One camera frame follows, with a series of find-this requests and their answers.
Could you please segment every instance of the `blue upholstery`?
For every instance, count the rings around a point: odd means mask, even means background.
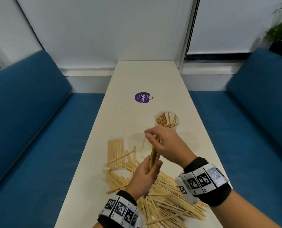
[[[282,227],[282,154],[227,92],[189,91],[236,192]]]
[[[104,94],[72,94],[0,183],[0,228],[53,228]]]
[[[43,50],[0,70],[0,180],[70,92]]]
[[[282,149],[282,56],[257,49],[227,84],[227,90]]]

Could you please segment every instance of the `purple sticker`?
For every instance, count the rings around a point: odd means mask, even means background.
[[[152,100],[152,96],[149,93],[141,92],[135,95],[135,100],[139,103],[148,103]]]

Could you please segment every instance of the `table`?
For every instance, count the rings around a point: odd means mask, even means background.
[[[149,103],[139,103],[135,95],[147,92],[153,96]],[[102,180],[107,162],[107,141],[122,135],[125,149],[136,146],[137,160],[151,154],[145,143],[141,150],[147,126],[154,126],[154,115],[172,111],[180,124],[177,132],[198,156],[225,171],[197,113],[192,99],[173,61],[119,61],[94,122],[79,165],[68,190],[55,228],[92,227],[97,215],[109,199],[108,185]],[[182,169],[161,157],[161,170],[172,177]],[[188,227],[222,227],[208,208],[205,221],[188,219]]]

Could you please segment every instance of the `person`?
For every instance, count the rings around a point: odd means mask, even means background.
[[[174,130],[164,126],[155,126],[144,132],[146,138],[158,152],[167,160],[180,165],[185,173],[189,171],[189,168],[195,165],[196,162],[199,164],[205,160],[201,157],[197,157]],[[161,137],[163,142],[159,143],[154,138],[154,135]],[[138,166],[127,188],[122,192],[122,194],[126,194],[128,197],[131,196],[135,201],[147,194],[152,184],[157,179],[160,167],[162,166],[162,161],[158,161],[151,171],[149,171],[149,158],[148,156]],[[211,210],[224,228],[280,228],[274,221],[231,189],[228,184],[224,184],[219,188],[207,193],[207,195],[213,193],[212,197],[205,198],[205,194],[203,194],[203,196],[199,198],[209,204]],[[94,228],[115,227],[114,224],[101,222],[100,217],[98,221]]]

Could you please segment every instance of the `person's left hand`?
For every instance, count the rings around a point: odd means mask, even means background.
[[[157,161],[151,171],[149,171],[150,156],[148,156],[137,167],[132,179],[125,189],[136,201],[143,195],[147,194],[155,180],[158,178],[162,161]]]

